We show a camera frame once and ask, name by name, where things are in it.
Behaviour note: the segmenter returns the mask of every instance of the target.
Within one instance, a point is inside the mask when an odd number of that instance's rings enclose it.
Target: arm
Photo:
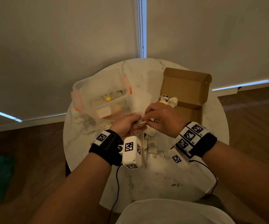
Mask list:
[[[174,138],[187,123],[175,109],[159,102],[146,109],[143,120],[151,118],[159,123],[147,121],[147,125]],[[269,166],[219,141],[202,159],[233,194],[269,222]]]
[[[137,125],[134,122],[141,117],[133,114],[118,117],[110,127],[123,141],[147,128],[142,126],[132,130],[132,125]],[[92,223],[93,218],[100,218],[96,217],[96,211],[110,172],[111,165],[99,155],[90,152],[43,202],[30,224]]]

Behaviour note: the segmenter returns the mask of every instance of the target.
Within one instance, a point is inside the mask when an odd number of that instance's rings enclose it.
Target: cardboard box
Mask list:
[[[163,73],[160,95],[177,97],[175,107],[188,121],[202,124],[202,105],[206,103],[210,74],[167,67]]]

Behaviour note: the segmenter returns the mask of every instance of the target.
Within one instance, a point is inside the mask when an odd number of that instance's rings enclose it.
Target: clear plastic storage box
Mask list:
[[[130,113],[129,95],[131,85],[119,69],[101,71],[98,75],[80,80],[73,85],[71,93],[74,108],[88,114],[97,122],[115,119]]]

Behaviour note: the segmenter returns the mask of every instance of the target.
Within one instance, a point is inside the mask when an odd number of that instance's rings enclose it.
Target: wristband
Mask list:
[[[189,122],[176,137],[176,147],[188,158],[198,156],[200,158],[216,143],[217,138],[206,127]]]
[[[112,130],[106,130],[93,141],[89,153],[93,152],[99,155],[110,165],[119,166],[122,162],[122,156],[119,154],[118,146],[122,144],[123,141],[118,134]]]

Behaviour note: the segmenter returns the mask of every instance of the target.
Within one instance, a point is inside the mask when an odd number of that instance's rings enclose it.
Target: wooden floor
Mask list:
[[[269,87],[219,97],[230,145],[269,164]],[[15,157],[14,176],[0,204],[0,223],[26,223],[65,179],[63,122],[0,132],[0,155]],[[265,223],[218,183],[214,192],[238,219]]]

